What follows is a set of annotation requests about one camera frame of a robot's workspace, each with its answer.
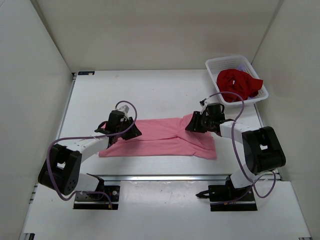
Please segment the pink t shirt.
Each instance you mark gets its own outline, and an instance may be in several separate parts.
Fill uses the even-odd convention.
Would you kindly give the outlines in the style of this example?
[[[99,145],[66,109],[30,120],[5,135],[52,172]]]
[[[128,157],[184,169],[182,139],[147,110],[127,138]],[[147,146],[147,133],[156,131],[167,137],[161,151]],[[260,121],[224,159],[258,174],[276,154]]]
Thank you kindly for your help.
[[[118,139],[98,153],[100,158],[188,156],[207,160],[217,158],[211,133],[186,131],[192,114],[183,117],[141,119],[135,122],[142,135],[130,140]]]

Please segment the red t shirt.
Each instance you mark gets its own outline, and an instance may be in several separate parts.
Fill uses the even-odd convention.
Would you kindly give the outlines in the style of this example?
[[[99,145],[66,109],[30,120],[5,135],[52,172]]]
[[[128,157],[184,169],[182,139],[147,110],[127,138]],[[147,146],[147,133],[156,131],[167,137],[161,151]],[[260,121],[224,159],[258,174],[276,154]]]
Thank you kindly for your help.
[[[254,98],[263,86],[263,80],[237,69],[222,70],[216,80],[220,92],[235,93],[243,100]]]

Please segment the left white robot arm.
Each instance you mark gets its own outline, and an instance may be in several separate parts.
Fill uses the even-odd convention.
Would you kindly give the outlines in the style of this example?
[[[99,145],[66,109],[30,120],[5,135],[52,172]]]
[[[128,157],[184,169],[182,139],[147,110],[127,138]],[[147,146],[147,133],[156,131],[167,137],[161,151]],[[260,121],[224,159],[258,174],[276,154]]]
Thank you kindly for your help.
[[[49,159],[38,175],[38,183],[52,190],[58,190],[62,197],[76,193],[85,194],[93,201],[111,200],[105,193],[102,178],[80,173],[81,164],[91,156],[110,148],[118,139],[125,141],[140,137],[138,129],[127,110],[112,110],[108,120],[103,121],[89,139],[76,139],[65,146],[58,143],[49,148]]]

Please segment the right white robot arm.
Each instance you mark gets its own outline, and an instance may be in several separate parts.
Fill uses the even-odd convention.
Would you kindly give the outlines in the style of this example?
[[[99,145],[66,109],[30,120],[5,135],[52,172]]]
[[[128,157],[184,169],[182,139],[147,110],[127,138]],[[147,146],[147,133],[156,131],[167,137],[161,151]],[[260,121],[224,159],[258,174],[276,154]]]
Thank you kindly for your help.
[[[193,133],[212,132],[229,138],[236,149],[236,143],[243,146],[244,164],[231,174],[218,190],[207,190],[196,196],[211,198],[218,204],[234,203],[254,190],[256,182],[264,173],[273,172],[286,164],[286,157],[274,129],[270,126],[256,128],[237,123],[225,117],[225,107],[220,103],[201,102],[202,110],[194,111],[185,130]]]

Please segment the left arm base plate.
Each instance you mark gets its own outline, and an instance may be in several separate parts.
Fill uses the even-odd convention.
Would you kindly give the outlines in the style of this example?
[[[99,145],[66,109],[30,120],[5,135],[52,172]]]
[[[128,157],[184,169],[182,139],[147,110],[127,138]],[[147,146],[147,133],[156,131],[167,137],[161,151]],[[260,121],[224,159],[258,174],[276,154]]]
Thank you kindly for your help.
[[[111,200],[103,194],[85,194],[77,193],[73,202],[74,210],[112,210],[116,211],[119,208],[121,182],[120,181],[105,181],[103,190]]]

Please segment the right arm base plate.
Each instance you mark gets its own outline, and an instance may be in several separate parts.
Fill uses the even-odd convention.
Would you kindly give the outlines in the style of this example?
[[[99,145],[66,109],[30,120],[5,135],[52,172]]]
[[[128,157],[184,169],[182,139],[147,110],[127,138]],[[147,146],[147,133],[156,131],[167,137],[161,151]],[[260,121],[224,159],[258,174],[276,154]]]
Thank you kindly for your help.
[[[209,185],[211,212],[254,212],[257,204],[250,186],[231,190],[226,185]]]

